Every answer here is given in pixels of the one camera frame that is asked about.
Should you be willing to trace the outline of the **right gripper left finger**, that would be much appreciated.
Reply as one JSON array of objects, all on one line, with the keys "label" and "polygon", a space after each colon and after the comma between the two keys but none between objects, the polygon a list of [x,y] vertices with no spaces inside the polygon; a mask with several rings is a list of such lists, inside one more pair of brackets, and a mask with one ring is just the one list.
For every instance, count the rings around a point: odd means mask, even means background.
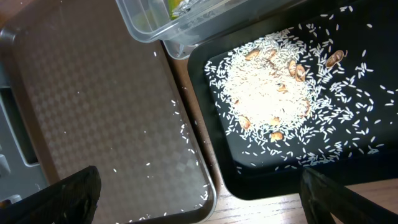
[{"label": "right gripper left finger", "polygon": [[101,192],[95,166],[88,166],[59,182],[1,209],[1,224],[91,224]]}]

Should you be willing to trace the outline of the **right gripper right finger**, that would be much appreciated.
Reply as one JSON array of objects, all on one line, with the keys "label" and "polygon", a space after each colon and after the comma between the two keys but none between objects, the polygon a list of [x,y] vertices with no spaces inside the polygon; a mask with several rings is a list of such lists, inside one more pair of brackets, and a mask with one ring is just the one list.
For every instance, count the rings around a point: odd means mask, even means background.
[{"label": "right gripper right finger", "polygon": [[302,172],[300,199],[308,223],[397,223],[397,214],[311,168]]}]

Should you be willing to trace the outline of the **green snack wrapper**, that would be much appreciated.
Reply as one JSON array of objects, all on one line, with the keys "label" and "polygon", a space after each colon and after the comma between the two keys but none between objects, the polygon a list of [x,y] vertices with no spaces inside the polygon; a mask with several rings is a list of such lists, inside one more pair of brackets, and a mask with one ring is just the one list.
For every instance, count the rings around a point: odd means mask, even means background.
[{"label": "green snack wrapper", "polygon": [[191,10],[200,0],[168,0],[169,16],[176,19]]}]

